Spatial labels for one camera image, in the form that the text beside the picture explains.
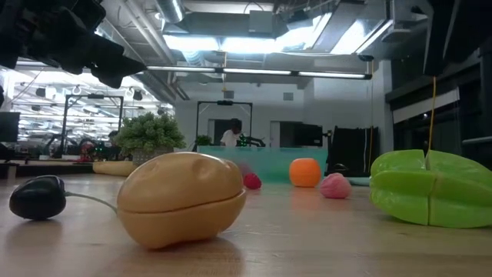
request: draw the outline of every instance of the white shirt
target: white shirt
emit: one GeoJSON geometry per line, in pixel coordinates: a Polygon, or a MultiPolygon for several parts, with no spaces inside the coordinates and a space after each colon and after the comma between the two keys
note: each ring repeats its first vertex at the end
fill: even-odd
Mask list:
{"type": "Polygon", "coordinates": [[[231,130],[227,130],[224,132],[221,142],[225,144],[225,147],[236,147],[240,135],[235,135],[231,130]]]}

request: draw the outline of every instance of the orange ball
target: orange ball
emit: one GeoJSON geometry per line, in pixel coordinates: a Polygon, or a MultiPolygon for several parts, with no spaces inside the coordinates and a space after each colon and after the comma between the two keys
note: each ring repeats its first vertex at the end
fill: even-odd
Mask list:
{"type": "Polygon", "coordinates": [[[315,159],[296,159],[291,163],[289,176],[292,185],[302,188],[313,188],[321,180],[321,169],[315,159]]]}

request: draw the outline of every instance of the green plant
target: green plant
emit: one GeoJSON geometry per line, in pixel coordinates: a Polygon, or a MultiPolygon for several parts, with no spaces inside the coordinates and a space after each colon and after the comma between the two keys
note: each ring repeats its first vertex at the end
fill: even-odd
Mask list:
{"type": "Polygon", "coordinates": [[[182,149],[186,147],[184,138],[172,115],[149,112],[135,118],[123,118],[123,127],[115,142],[125,154],[137,149],[150,153],[162,147],[182,149]]]}
{"type": "Polygon", "coordinates": [[[212,145],[212,138],[208,135],[199,135],[196,140],[196,144],[200,146],[212,145]]]}

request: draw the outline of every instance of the green star fruit toy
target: green star fruit toy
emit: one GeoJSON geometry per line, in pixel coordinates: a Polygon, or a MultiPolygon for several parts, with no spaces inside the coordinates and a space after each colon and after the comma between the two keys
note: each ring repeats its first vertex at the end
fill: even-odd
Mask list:
{"type": "Polygon", "coordinates": [[[371,167],[371,201],[406,222],[484,227],[492,225],[492,172],[444,152],[388,152],[371,167]]]}

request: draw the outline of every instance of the monitor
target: monitor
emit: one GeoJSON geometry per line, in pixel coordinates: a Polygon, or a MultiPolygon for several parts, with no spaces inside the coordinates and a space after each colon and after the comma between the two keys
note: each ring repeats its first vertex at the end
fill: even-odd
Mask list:
{"type": "Polygon", "coordinates": [[[294,144],[296,146],[323,146],[323,127],[309,124],[294,126],[294,144]]]}
{"type": "Polygon", "coordinates": [[[20,112],[0,112],[0,142],[17,142],[20,112]]]}

